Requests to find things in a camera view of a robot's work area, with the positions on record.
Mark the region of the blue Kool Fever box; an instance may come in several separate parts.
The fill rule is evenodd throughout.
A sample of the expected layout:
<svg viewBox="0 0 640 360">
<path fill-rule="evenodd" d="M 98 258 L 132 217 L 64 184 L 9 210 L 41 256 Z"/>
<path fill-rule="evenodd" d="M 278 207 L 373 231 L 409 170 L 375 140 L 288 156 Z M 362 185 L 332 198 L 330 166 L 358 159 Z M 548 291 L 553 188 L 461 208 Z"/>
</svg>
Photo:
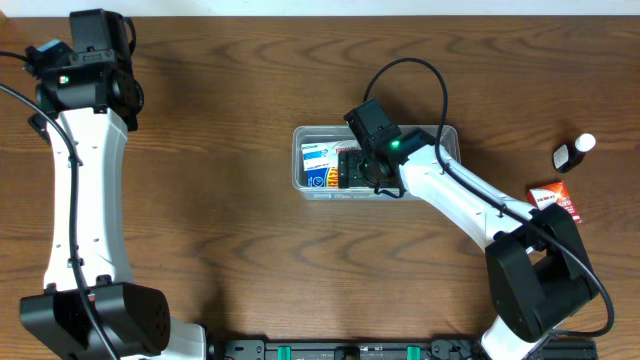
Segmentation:
<svg viewBox="0 0 640 360">
<path fill-rule="evenodd" d="M 336 167 L 308 170 L 306 172 L 306 185 L 312 188 L 338 188 L 339 171 Z"/>
</svg>

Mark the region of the white Panadol box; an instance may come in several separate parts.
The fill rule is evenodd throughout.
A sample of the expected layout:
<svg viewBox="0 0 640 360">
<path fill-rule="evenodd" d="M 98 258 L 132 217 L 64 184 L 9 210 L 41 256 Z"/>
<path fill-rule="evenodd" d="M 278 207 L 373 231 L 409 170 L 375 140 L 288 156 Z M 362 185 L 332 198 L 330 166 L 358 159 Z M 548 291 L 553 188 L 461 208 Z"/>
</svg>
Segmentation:
<svg viewBox="0 0 640 360">
<path fill-rule="evenodd" d="M 344 151 L 360 150 L 356 140 L 342 140 L 308 143 L 301 146 L 303 169 L 334 168 L 338 164 L 338 154 Z"/>
</svg>

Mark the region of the red medicine box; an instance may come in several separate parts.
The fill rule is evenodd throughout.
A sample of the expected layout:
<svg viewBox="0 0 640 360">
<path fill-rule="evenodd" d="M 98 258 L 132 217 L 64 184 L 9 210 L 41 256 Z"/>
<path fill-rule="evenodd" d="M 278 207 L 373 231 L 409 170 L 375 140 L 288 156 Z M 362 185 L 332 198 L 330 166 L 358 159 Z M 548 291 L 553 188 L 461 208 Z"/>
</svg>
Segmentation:
<svg viewBox="0 0 640 360">
<path fill-rule="evenodd" d="M 582 217 L 564 181 L 531 188 L 527 191 L 527 199 L 539 210 L 543 210 L 552 204 L 557 204 L 571 215 L 576 224 L 582 222 Z"/>
</svg>

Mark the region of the dark bottle white cap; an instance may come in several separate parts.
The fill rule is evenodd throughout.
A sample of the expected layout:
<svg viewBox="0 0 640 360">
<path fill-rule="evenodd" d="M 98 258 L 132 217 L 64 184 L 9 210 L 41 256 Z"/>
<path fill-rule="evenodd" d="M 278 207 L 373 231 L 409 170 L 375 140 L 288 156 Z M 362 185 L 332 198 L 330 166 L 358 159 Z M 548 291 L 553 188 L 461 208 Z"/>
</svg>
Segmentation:
<svg viewBox="0 0 640 360">
<path fill-rule="evenodd" d="M 596 139 L 590 133 L 581 134 L 573 142 L 561 145 L 552 154 L 555 170 L 560 173 L 569 172 L 582 162 L 595 145 Z"/>
</svg>

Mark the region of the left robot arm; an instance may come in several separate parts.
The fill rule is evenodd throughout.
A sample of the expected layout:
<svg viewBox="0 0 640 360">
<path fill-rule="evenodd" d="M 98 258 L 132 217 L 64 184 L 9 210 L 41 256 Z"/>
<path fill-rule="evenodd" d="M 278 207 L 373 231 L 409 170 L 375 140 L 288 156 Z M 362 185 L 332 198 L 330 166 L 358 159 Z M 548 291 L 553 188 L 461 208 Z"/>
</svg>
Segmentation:
<svg viewBox="0 0 640 360">
<path fill-rule="evenodd" d="M 136 284 L 126 252 L 122 163 L 144 105 L 133 22 L 104 9 L 69 21 L 70 43 L 26 51 L 30 125 L 53 152 L 54 230 L 43 291 L 21 299 L 21 323 L 62 359 L 204 359 L 205 329 Z"/>
</svg>

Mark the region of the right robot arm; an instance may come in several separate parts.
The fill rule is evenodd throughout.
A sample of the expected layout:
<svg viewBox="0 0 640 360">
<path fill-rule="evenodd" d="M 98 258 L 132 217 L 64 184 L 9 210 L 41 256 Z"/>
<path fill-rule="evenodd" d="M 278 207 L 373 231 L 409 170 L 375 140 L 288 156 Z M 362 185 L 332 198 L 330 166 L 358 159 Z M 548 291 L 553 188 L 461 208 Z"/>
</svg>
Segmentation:
<svg viewBox="0 0 640 360">
<path fill-rule="evenodd" d="M 599 293 L 572 216 L 542 210 L 497 190 L 450 156 L 438 135 L 403 132 L 369 100 L 344 120 L 362 150 L 357 168 L 376 190 L 420 198 L 484 252 L 498 316 L 480 346 L 489 359 L 524 359 Z"/>
</svg>

